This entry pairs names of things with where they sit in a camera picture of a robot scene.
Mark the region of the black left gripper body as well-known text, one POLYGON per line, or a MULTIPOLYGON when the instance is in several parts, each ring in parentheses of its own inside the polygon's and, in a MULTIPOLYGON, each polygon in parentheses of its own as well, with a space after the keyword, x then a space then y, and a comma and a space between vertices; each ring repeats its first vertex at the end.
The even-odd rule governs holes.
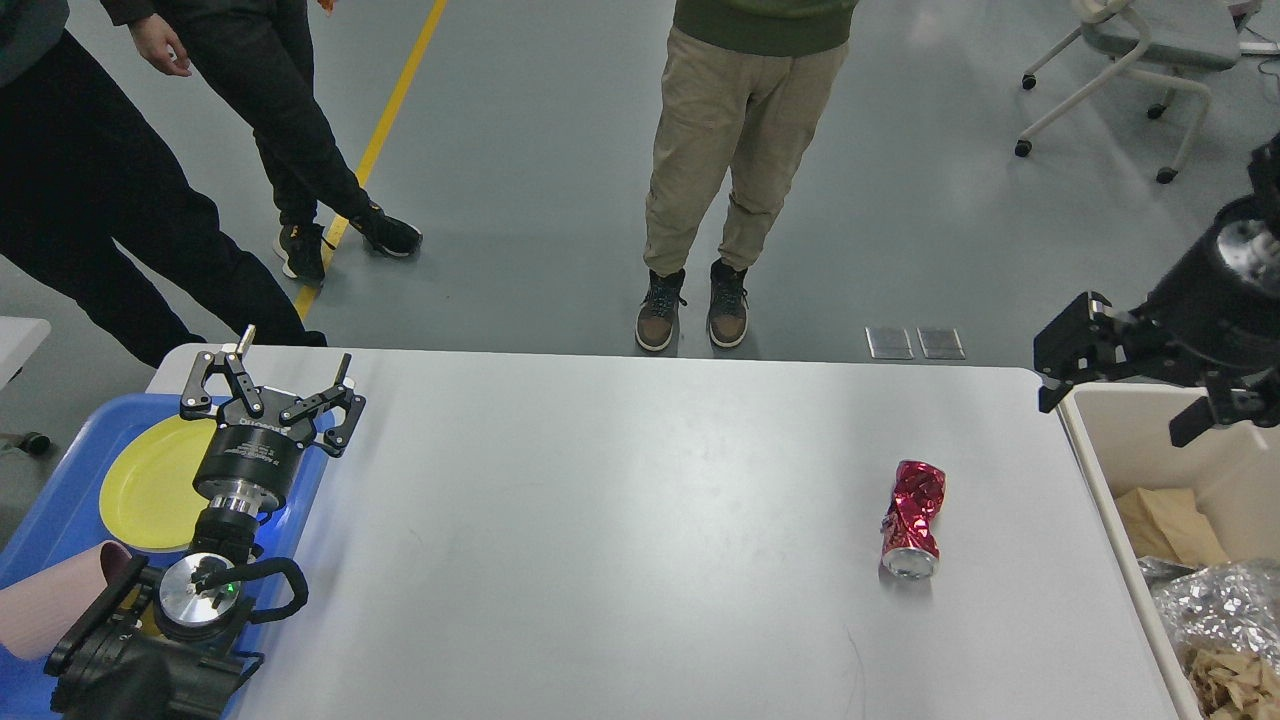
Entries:
POLYGON ((302 445, 265 427, 220 425, 195 474, 211 509, 273 512, 287 505, 302 445))

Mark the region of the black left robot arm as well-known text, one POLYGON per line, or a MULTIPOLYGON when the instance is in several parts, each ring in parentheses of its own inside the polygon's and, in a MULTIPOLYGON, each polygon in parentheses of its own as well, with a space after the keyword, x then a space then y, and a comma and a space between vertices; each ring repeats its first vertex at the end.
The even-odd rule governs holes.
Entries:
POLYGON ((201 352, 180 418, 216 429, 195 473, 207 500, 186 553, 157 568, 132 559, 54 646, 51 708, 65 719, 219 719, 264 661, 237 643, 308 601, 298 564, 265 557, 259 515, 284 509, 308 447, 340 457, 366 400, 344 354, 332 387, 301 397, 257 386, 244 369, 253 340, 201 352))

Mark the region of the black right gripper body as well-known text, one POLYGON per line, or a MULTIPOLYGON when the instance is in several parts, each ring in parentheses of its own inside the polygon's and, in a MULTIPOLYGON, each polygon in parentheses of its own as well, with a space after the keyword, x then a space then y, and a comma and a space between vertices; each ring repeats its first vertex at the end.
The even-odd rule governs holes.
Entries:
POLYGON ((1277 218, 1256 197, 1222 208, 1135 310, 1137 374, 1229 398, 1225 427, 1277 424, 1277 218))

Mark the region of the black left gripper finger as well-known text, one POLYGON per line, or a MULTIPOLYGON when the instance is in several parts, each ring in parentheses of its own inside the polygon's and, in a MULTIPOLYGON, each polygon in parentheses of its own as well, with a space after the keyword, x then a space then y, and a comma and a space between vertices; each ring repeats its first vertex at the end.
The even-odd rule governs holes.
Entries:
POLYGON ((355 383, 347 378, 351 361, 352 355, 343 354, 332 387, 297 398, 278 413, 282 434, 300 442, 303 448, 317 446, 332 457, 343 456, 367 405, 366 397, 358 395, 355 383), (339 411, 340 421, 317 432, 315 421, 329 411, 339 411))
POLYGON ((243 357, 252 346, 256 325, 247 325, 233 350, 197 354, 186 386, 180 393, 179 416, 184 420, 214 418, 211 396, 205 384, 212 375, 221 375, 230 389, 230 398, 241 401, 248 416, 260 419, 265 402, 244 369, 243 357))

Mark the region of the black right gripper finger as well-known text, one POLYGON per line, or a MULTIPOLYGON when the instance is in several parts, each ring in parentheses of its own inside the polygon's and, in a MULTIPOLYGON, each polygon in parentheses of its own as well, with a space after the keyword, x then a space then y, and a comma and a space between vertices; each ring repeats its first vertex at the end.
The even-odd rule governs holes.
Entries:
POLYGON ((1208 430, 1222 428, 1224 415, 1229 415, 1229 398, 1204 396, 1197 398, 1170 420, 1169 438, 1174 447, 1183 448, 1208 430))
POLYGON ((1117 310, 1094 291, 1078 295, 1033 341, 1039 411, 1052 413, 1075 386, 1137 375, 1125 342, 1139 324, 1137 310, 1117 310))

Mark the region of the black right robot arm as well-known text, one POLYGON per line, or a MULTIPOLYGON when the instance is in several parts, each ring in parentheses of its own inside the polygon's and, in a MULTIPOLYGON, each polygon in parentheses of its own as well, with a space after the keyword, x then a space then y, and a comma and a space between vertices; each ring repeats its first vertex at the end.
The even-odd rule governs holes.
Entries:
POLYGON ((1036 338, 1050 413, 1076 386, 1144 377, 1204 395, 1169 424, 1178 447, 1215 427, 1279 421, 1279 156, 1257 147, 1252 191, 1225 205, 1138 307, 1076 296, 1036 338))

